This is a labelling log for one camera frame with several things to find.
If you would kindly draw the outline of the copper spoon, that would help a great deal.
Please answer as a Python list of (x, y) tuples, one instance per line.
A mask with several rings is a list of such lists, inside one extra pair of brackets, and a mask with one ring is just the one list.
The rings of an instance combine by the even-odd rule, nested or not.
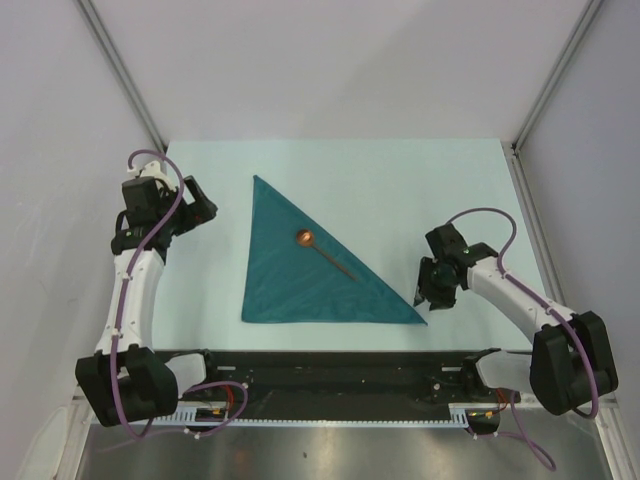
[(329, 255), (326, 251), (321, 249), (316, 243), (315, 234), (310, 229), (301, 229), (296, 233), (296, 242), (299, 246), (303, 248), (313, 249), (317, 253), (319, 253), (323, 258), (325, 258), (329, 263), (331, 263), (334, 267), (336, 267), (339, 271), (341, 271), (344, 275), (350, 278), (353, 281), (356, 281), (357, 278), (342, 264), (340, 264), (335, 258)]

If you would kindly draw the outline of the teal satin napkin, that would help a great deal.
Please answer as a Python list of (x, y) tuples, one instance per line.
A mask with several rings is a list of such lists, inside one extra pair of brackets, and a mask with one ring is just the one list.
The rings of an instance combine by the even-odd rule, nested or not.
[[(296, 242), (310, 229), (351, 280)], [(259, 176), (253, 177), (249, 256), (241, 319), (253, 324), (423, 325), (421, 315), (320, 224)]]

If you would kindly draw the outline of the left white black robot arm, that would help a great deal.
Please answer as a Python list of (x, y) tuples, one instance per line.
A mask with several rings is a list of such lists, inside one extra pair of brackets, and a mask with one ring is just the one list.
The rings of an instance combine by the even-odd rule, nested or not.
[(207, 400), (221, 387), (220, 374), (206, 366), (203, 354), (166, 360), (151, 346), (156, 291), (171, 241), (217, 213), (193, 177), (184, 183), (191, 203), (160, 178), (140, 176), (122, 185), (126, 207), (111, 241), (115, 283), (106, 326), (94, 354), (75, 367), (76, 380), (104, 427), (171, 415), (188, 390)]

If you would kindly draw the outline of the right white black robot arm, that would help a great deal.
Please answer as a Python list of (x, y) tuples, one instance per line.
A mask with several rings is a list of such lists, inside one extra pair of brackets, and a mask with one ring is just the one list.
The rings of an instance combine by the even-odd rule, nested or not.
[(430, 310), (456, 304), (460, 290), (483, 298), (506, 316), (531, 344), (528, 353), (490, 348), (465, 359), (461, 388), (473, 401), (496, 389), (529, 393), (559, 416), (595, 404), (619, 386), (603, 319), (577, 313), (537, 293), (509, 273), (485, 243), (468, 244), (451, 223), (425, 236), (431, 256), (420, 261), (414, 303)]

